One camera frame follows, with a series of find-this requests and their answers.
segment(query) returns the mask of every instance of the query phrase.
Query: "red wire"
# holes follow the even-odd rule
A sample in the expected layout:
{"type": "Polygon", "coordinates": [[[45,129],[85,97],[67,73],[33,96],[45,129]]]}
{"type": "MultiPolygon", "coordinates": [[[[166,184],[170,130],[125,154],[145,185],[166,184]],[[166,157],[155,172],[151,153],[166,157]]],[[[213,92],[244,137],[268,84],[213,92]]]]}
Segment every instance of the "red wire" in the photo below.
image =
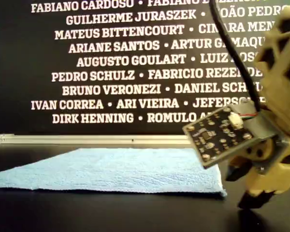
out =
{"type": "Polygon", "coordinates": [[[257,114],[243,114],[243,115],[240,115],[240,116],[256,116],[257,114]]]}

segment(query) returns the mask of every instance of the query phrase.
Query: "white connector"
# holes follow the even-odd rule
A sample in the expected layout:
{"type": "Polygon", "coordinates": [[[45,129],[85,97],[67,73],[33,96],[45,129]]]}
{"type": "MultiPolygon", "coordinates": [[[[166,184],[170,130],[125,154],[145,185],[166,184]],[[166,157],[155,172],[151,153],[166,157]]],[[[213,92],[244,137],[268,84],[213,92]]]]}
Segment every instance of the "white connector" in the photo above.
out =
{"type": "Polygon", "coordinates": [[[239,114],[231,112],[228,118],[232,127],[235,129],[243,128],[244,122],[239,114]]]}

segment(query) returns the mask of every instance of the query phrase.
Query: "black table surface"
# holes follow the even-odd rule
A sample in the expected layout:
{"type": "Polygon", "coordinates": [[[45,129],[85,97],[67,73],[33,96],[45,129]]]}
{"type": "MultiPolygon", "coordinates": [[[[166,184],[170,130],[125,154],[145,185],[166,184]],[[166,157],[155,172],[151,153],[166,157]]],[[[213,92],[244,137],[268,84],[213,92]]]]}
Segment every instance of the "black table surface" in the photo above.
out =
{"type": "MultiPolygon", "coordinates": [[[[72,146],[0,146],[0,171],[72,146]]],[[[220,165],[222,177],[226,163],[220,165]]],[[[263,208],[237,208],[244,180],[226,199],[202,194],[123,194],[0,189],[0,232],[290,232],[290,190],[263,208]]]]}

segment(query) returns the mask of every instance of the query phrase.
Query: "circuit board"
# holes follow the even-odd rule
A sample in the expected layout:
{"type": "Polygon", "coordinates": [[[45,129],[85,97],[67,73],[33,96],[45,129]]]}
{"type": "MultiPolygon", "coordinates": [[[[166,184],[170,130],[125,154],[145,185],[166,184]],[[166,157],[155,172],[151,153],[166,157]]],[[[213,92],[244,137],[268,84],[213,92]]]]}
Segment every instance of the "circuit board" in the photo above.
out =
{"type": "Polygon", "coordinates": [[[184,132],[199,151],[203,163],[219,159],[236,146],[254,138],[244,127],[235,128],[231,125],[229,121],[231,112],[231,108],[224,107],[184,127],[184,132]]]}

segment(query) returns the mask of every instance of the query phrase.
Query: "electronic component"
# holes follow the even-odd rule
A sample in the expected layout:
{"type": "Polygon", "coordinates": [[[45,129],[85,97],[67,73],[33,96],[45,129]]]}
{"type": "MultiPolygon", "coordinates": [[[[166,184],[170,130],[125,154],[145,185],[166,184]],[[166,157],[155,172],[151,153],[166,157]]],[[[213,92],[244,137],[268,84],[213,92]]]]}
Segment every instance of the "electronic component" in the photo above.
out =
{"type": "Polygon", "coordinates": [[[231,112],[228,118],[233,128],[235,129],[243,128],[244,122],[239,114],[231,112]]]}
{"type": "Polygon", "coordinates": [[[205,140],[208,140],[212,137],[212,134],[209,132],[209,131],[206,131],[206,132],[203,132],[202,133],[202,137],[205,139],[205,140]]]}
{"type": "Polygon", "coordinates": [[[205,148],[206,148],[206,149],[212,149],[214,146],[215,146],[214,143],[207,143],[207,144],[205,145],[205,148]]]}
{"type": "Polygon", "coordinates": [[[232,117],[229,118],[233,114],[239,116],[233,105],[228,105],[184,127],[184,132],[193,141],[192,144],[200,154],[205,168],[220,162],[221,159],[225,159],[230,154],[235,154],[237,147],[245,146],[246,143],[250,145],[254,142],[253,133],[246,129],[244,124],[239,127],[237,121],[234,121],[232,117]]]}
{"type": "Polygon", "coordinates": [[[244,139],[252,139],[252,135],[249,134],[249,133],[246,133],[246,134],[243,135],[243,138],[244,139]]]}
{"type": "Polygon", "coordinates": [[[236,137],[236,134],[234,134],[234,132],[230,132],[230,133],[228,134],[228,136],[230,136],[231,138],[234,138],[234,137],[236,137]]]}
{"type": "Polygon", "coordinates": [[[224,128],[224,129],[222,129],[222,131],[225,132],[226,134],[230,133],[230,130],[228,128],[224,128]]]}

